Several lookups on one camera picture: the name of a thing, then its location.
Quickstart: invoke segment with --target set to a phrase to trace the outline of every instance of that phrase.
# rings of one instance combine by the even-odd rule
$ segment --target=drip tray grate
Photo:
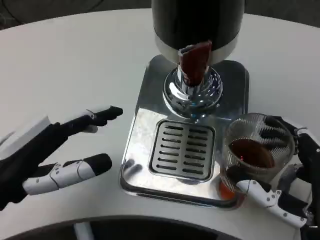
[[[149,167],[154,173],[206,180],[211,175],[214,137],[207,126],[162,120]]]

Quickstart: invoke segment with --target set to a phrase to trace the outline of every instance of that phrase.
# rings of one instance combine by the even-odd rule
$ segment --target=black robotic finger
[[[95,116],[98,119],[114,120],[124,113],[123,109],[116,106],[110,106],[108,109],[96,112]]]
[[[276,148],[287,148],[288,138],[290,138],[285,131],[286,126],[278,121],[278,118],[281,117],[267,116],[264,119],[266,127],[259,133],[264,139],[263,145],[270,151]]]

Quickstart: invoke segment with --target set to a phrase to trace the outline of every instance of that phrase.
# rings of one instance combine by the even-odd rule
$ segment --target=white table
[[[319,137],[319,43],[315,27],[246,14],[229,59],[250,73],[249,111],[289,117]],[[131,196],[121,189],[119,170],[145,66],[157,54],[150,9],[79,14],[0,32],[0,136],[37,112],[54,122],[99,103],[124,110],[98,133],[71,137],[45,162],[108,153],[112,170],[10,204],[0,212],[0,239],[119,215],[183,220],[244,240],[293,238],[291,226],[249,200],[225,211]]]

